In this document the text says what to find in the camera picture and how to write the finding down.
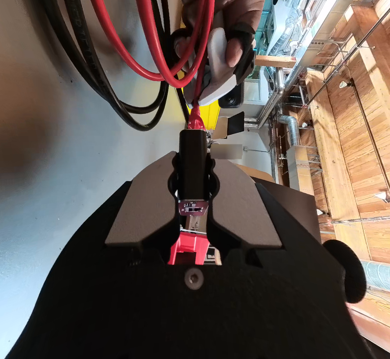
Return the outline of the yellow plastic bin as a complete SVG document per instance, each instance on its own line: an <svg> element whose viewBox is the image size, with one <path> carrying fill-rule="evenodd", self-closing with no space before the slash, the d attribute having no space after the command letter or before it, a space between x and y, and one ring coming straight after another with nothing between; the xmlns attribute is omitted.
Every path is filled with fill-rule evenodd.
<svg viewBox="0 0 390 359"><path fill-rule="evenodd" d="M183 115L184 115L184 121L185 121L185 128L187 129L189 115L191 113L192 108L188 108L186 101L184 99L184 88L176 89L176 93L179 99L179 104L182 109ZM200 110L200 117L203 120L204 126L207 130L215 129L218 116L220 113L220 106L218 105L218 101L213 102L210 105L207 106L201 106L199 108Z"/></svg>

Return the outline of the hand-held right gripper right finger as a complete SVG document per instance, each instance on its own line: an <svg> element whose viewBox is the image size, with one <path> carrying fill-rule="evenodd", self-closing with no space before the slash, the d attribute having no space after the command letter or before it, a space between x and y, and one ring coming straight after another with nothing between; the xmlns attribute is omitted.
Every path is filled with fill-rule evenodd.
<svg viewBox="0 0 390 359"><path fill-rule="evenodd" d="M228 160L215 159L207 238L218 250L280 249L282 242L255 182Z"/></svg>

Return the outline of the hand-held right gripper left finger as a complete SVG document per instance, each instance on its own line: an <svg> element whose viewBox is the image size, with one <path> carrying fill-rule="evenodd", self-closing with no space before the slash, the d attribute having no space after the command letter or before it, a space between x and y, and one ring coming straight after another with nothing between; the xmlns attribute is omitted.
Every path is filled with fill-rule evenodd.
<svg viewBox="0 0 390 359"><path fill-rule="evenodd" d="M106 245L171 248L178 240L178 203L170 182L176 154L169 152L134 177Z"/></svg>

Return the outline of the black ethernet splitter box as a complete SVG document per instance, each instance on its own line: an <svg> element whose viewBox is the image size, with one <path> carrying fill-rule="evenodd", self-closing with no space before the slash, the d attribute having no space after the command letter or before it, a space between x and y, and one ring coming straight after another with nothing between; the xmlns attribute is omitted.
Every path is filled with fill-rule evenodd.
<svg viewBox="0 0 390 359"><path fill-rule="evenodd" d="M205 131L185 129L180 132L177 172L180 215L205 215L210 198L210 157Z"/></svg>

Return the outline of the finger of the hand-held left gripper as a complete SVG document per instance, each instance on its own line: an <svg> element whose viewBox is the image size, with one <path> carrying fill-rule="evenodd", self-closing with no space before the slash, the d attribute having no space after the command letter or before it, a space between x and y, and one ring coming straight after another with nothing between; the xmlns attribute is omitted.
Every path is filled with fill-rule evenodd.
<svg viewBox="0 0 390 359"><path fill-rule="evenodd" d="M230 92L237 84L234 68L226 63L227 39L223 28L213 29L207 42L210 83L199 97L199 106L208 106Z"/></svg>
<svg viewBox="0 0 390 359"><path fill-rule="evenodd" d="M190 67L192 65L192 59L195 58L190 58L190 61L184 64L184 74L187 74L189 72ZM194 91L196 86L197 74L198 73L196 73L193 79L186 86L184 86L184 99L186 101L188 108L193 108L193 99L195 96ZM206 64L204 67L204 75L203 75L201 91L200 91L201 93L210 84L210 82L211 82L211 70L210 70L209 61L208 59L206 59Z"/></svg>

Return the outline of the red plastic bin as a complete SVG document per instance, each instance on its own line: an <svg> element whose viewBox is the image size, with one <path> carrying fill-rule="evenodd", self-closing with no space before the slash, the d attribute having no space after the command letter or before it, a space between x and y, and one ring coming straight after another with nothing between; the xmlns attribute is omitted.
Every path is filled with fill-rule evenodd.
<svg viewBox="0 0 390 359"><path fill-rule="evenodd" d="M205 234L182 231L171 247L169 265L222 265L219 251Z"/></svg>

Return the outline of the silver ventilation duct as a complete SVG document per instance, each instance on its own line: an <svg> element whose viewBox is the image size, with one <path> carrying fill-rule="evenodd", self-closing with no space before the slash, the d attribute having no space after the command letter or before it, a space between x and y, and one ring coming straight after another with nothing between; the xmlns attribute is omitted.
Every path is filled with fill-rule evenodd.
<svg viewBox="0 0 390 359"><path fill-rule="evenodd" d="M274 67L274 72L271 74L271 77L273 78L274 89L271 91L268 101L257 119L259 128L263 127L285 91L285 75L283 68ZM276 118L279 123L288 126L290 145L300 146L301 138L297 119L293 116L286 116L284 114L278 115Z"/></svg>

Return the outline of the black square panel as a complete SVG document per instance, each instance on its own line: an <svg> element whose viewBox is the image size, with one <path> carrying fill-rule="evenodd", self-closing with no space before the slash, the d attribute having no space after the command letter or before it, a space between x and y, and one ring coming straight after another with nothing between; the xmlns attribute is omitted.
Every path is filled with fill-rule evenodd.
<svg viewBox="0 0 390 359"><path fill-rule="evenodd" d="M227 136L243 132L245 130L245 113L242 111L228 118Z"/></svg>

